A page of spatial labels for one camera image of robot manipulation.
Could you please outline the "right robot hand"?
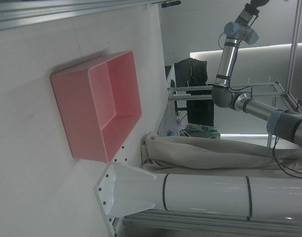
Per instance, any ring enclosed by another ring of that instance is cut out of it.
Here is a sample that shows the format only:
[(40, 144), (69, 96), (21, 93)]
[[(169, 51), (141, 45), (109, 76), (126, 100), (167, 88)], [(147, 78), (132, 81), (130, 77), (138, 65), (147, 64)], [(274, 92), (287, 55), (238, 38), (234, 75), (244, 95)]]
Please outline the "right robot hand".
[(245, 5), (246, 10), (257, 10), (258, 7), (264, 6), (269, 2), (269, 0), (250, 0), (249, 3)]

